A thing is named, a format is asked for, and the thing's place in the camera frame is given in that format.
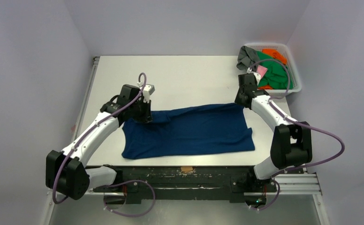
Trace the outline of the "dark blue t shirt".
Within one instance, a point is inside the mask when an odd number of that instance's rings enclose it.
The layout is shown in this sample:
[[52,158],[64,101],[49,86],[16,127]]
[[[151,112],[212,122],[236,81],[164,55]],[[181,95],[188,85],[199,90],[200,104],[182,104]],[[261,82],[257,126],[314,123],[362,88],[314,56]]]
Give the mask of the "dark blue t shirt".
[[243,107],[211,104],[153,111],[149,123],[123,124],[125,159],[194,156],[254,151],[253,130]]

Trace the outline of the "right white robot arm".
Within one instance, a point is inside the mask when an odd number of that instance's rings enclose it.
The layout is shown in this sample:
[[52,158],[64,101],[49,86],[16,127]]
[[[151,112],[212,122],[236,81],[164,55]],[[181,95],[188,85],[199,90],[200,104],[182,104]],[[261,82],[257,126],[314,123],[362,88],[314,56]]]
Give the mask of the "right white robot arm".
[[270,156],[247,174],[248,188],[257,191],[280,170],[311,162],[311,131],[289,118],[267,91],[258,89],[255,73],[239,75],[238,84],[235,103],[255,112],[273,131]]

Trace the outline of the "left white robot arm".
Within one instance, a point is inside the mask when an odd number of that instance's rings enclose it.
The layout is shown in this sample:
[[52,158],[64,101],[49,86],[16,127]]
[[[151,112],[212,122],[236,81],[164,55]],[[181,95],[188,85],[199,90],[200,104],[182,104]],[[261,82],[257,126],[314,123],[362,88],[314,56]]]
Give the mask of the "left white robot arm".
[[106,186],[119,191],[122,177],[109,166],[88,169],[87,163],[99,146],[124,122],[134,119],[147,123],[152,120],[150,97],[155,91],[151,84],[125,84],[120,94],[103,104],[95,120],[71,144],[61,151],[52,150],[45,160],[45,185],[53,191],[53,202],[59,204],[57,194],[74,200],[87,190]]

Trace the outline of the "pink cloth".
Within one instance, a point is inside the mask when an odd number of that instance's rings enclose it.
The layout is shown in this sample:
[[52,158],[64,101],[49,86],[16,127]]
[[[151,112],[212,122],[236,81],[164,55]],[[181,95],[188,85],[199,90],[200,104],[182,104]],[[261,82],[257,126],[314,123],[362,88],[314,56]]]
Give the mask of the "pink cloth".
[[258,65],[256,72],[260,75],[260,77],[264,77],[268,69],[264,66]]

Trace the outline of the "grey t shirt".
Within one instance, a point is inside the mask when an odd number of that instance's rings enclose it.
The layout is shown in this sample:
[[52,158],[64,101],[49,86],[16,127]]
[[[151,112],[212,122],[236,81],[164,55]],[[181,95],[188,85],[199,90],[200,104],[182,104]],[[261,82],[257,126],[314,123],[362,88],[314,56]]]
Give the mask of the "grey t shirt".
[[240,51],[239,51],[239,54],[237,57],[236,67],[239,70],[247,70],[250,68],[252,71],[256,72],[259,61],[260,61],[260,58],[258,56],[257,51],[244,45],[240,48]]

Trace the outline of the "green t shirt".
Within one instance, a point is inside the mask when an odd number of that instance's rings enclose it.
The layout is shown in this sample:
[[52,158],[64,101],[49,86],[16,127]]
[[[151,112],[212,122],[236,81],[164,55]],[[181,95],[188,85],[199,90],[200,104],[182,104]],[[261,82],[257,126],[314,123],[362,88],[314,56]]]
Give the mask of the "green t shirt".
[[[257,51],[260,60],[273,59],[271,56]],[[275,61],[261,62],[259,65],[268,69],[264,77],[258,84],[259,89],[263,90],[285,90],[288,84],[288,75],[283,69],[283,66]]]

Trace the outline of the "orange t shirt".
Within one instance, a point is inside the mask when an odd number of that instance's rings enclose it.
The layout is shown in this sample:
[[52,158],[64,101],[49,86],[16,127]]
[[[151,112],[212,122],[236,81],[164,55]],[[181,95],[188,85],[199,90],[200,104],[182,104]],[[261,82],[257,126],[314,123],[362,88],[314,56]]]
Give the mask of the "orange t shirt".
[[285,58],[279,51],[277,51],[275,49],[265,48],[265,49],[262,49],[262,53],[267,54],[276,60],[279,60],[284,65],[287,65],[287,63],[288,63],[287,58]]

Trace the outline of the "white plastic laundry basket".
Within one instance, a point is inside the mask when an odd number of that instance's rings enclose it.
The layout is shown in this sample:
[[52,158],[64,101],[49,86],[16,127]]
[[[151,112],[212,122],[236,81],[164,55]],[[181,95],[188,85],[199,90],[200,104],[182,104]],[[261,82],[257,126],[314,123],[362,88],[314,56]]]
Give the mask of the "white plastic laundry basket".
[[277,50],[283,57],[287,59],[287,69],[290,74],[290,80],[292,86],[289,88],[287,94],[285,90],[270,90],[269,94],[272,96],[286,96],[292,93],[300,92],[302,89],[301,77],[298,73],[296,62],[290,51],[290,49],[285,44],[275,43],[275,42],[250,42],[246,43],[244,46],[252,48],[256,51],[262,51],[263,49],[274,49]]

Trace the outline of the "brown tape piece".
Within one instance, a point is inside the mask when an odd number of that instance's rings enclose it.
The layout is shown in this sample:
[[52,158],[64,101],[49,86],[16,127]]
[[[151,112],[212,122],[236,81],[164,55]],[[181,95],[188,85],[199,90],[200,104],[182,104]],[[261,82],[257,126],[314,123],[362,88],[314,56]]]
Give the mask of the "brown tape piece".
[[192,166],[181,166],[181,173],[192,173],[194,168]]

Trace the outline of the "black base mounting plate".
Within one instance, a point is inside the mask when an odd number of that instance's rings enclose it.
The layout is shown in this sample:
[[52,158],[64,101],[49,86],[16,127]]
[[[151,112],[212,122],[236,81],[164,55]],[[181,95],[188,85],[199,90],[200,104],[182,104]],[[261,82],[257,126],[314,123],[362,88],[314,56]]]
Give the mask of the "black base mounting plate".
[[127,204],[155,198],[225,200],[262,207],[267,202],[267,194],[278,192],[275,181],[255,178],[252,166],[121,166],[114,169],[116,186],[96,187],[92,191],[105,196],[124,196]]

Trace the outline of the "aluminium frame rail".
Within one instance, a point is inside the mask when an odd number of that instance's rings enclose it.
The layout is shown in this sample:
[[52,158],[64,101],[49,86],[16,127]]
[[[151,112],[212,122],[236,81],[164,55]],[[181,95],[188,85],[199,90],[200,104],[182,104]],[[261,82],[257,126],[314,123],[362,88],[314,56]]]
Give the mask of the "aluminium frame rail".
[[148,176],[146,184],[134,181],[120,187],[97,187],[86,195],[107,195],[151,199],[152,192],[162,200],[215,200],[230,196],[314,195],[320,185],[314,174],[282,174],[265,184],[252,187],[245,174],[180,174],[165,177]]

